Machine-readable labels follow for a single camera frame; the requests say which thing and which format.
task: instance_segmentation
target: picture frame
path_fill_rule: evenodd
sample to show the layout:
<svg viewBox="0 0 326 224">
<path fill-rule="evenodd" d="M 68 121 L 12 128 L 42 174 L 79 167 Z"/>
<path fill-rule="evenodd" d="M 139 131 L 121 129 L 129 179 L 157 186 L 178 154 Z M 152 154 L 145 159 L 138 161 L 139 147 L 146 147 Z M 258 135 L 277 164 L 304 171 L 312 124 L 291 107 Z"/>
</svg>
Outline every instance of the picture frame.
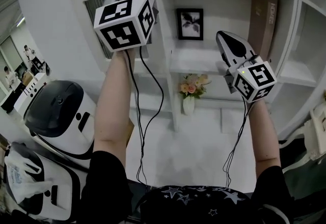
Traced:
<svg viewBox="0 0 326 224">
<path fill-rule="evenodd" d="M 178 38 L 180 40 L 204 40 L 204 10 L 177 9 Z"/>
</svg>

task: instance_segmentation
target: forearm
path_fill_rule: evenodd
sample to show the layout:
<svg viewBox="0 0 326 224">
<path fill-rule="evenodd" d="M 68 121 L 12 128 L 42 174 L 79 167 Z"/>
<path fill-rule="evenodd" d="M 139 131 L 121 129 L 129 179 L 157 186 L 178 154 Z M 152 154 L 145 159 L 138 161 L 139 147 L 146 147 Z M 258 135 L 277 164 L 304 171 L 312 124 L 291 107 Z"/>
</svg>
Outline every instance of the forearm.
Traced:
<svg viewBox="0 0 326 224">
<path fill-rule="evenodd" d="M 258 177 L 270 166 L 281 166 L 279 142 L 264 100 L 255 102 L 249 119 Z"/>
<path fill-rule="evenodd" d="M 134 50 L 128 51 L 132 66 Z M 131 83 L 123 51 L 116 52 L 102 86 L 95 114 L 94 138 L 121 141 L 129 122 Z"/>
</svg>

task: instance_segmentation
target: black t-shirt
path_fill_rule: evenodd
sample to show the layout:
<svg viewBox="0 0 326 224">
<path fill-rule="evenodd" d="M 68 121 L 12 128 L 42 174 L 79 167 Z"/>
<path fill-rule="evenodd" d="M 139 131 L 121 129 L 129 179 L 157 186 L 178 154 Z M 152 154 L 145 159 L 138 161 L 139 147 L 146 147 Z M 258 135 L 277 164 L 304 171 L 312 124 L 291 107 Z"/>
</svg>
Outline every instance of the black t-shirt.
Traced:
<svg viewBox="0 0 326 224">
<path fill-rule="evenodd" d="M 132 213 L 131 198 L 120 160 L 107 152 L 93 153 L 78 223 L 120 223 Z M 171 185 L 148 192 L 142 201 L 141 217 L 147 224 L 293 223 L 293 201 L 278 166 L 259 176 L 251 199 L 223 187 Z"/>
</svg>

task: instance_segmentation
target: ceiling light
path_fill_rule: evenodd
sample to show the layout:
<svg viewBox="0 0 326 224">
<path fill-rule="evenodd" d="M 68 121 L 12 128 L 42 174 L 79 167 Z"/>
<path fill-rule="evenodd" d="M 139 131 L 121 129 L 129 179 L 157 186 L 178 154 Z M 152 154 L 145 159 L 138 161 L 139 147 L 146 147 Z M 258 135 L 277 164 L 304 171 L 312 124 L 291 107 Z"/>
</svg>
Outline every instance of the ceiling light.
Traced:
<svg viewBox="0 0 326 224">
<path fill-rule="evenodd" d="M 22 24 L 22 23 L 24 22 L 24 20 L 25 20 L 25 17 L 23 17 L 23 18 L 21 19 L 21 21 L 18 23 L 17 27 L 18 27 L 20 24 Z"/>
</svg>

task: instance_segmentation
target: plastic bag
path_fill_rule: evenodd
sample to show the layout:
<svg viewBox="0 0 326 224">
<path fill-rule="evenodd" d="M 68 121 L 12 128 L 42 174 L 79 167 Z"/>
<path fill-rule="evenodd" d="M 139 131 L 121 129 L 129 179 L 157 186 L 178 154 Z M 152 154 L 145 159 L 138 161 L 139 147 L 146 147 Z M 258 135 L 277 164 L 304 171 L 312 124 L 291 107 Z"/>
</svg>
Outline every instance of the plastic bag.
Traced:
<svg viewBox="0 0 326 224">
<path fill-rule="evenodd" d="M 26 173 L 40 174 L 42 169 L 16 151 L 10 151 L 9 155 L 5 157 L 5 164 L 9 186 L 18 204 L 25 198 L 44 193 L 52 188 L 51 181 L 36 182 Z"/>
</svg>

